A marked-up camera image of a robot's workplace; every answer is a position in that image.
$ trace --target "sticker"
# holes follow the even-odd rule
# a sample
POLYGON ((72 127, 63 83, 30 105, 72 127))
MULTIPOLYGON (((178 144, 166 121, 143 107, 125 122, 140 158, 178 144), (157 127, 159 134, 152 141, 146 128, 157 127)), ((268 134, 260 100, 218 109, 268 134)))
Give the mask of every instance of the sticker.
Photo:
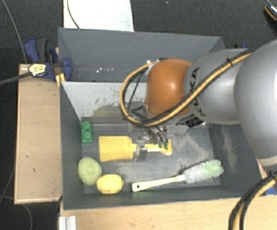
POLYGON ((29 72, 32 73, 33 77, 42 77, 46 74, 45 64, 33 64, 28 68, 29 72))

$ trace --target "yellow ball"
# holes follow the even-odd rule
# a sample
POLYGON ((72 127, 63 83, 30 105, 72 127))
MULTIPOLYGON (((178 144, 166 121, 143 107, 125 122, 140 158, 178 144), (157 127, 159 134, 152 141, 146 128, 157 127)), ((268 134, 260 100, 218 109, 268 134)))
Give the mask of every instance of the yellow ball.
POLYGON ((116 194, 122 187, 123 180, 117 174, 106 174, 97 180, 97 189, 103 194, 116 194))
POLYGON ((93 158, 84 157, 78 163, 78 175, 84 184, 94 185, 102 175, 102 168, 93 158))

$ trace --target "gray box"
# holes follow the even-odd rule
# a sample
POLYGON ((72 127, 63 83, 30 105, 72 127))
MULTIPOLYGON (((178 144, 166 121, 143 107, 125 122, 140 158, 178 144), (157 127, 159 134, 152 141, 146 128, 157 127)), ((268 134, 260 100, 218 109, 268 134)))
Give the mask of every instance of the gray box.
MULTIPOLYGON (((60 29, 59 48, 61 57, 71 57, 75 80, 63 82, 60 88, 65 210, 240 197, 261 179, 240 126, 199 126, 184 129, 182 134, 168 129, 174 150, 170 157, 147 154, 137 162, 101 163, 104 173, 117 173, 124 179, 124 187, 117 195, 102 195, 95 186, 84 185, 78 177, 77 164, 85 156, 99 159, 99 135, 123 134, 135 139, 141 132, 139 128, 128 131, 118 106, 121 81, 129 72, 146 59, 171 57, 194 61, 224 46, 218 37, 60 29), (114 66, 114 70, 98 74, 99 66, 102 69, 114 66), (84 120, 92 123, 91 144, 81 143, 80 123, 84 120), (168 184, 137 193, 130 190, 133 182, 178 175, 183 169, 212 158, 222 161, 225 171, 220 178, 197 184, 168 184)), ((131 89, 133 86, 129 87, 126 100, 131 89)), ((142 83, 134 101, 143 103, 144 95, 142 83)))

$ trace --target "white brush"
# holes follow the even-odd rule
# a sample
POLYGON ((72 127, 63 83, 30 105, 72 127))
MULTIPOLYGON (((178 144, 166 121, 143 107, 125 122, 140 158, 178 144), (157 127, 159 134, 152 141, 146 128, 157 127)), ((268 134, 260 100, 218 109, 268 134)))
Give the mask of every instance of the white brush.
POLYGON ((181 175, 154 181, 136 182, 132 184, 132 191, 138 192, 147 188, 160 186, 172 182, 186 181, 188 184, 206 181, 218 177, 223 173, 223 167, 219 160, 208 160, 194 165, 183 171, 181 175))

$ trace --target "black floor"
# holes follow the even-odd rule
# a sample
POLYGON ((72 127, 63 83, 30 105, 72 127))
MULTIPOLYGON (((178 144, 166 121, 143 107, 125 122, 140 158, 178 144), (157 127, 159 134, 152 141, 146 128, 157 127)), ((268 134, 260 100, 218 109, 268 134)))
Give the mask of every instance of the black floor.
MULTIPOLYGON (((62 0, 5 0, 23 41, 36 36, 57 45, 62 26, 62 0)), ((264 0, 131 0, 134 29, 223 37, 226 47, 245 43, 256 48, 277 38, 277 26, 264 13, 264 0)), ((15 76, 22 52, 0 0, 0 80, 15 76)), ((0 195, 14 167, 16 140, 16 83, 0 86, 0 195)), ((12 196, 12 185, 6 195, 12 196)), ((57 204, 28 205, 33 229, 57 226, 57 204)), ((10 200, 0 206, 0 229, 29 229, 29 215, 10 200)))

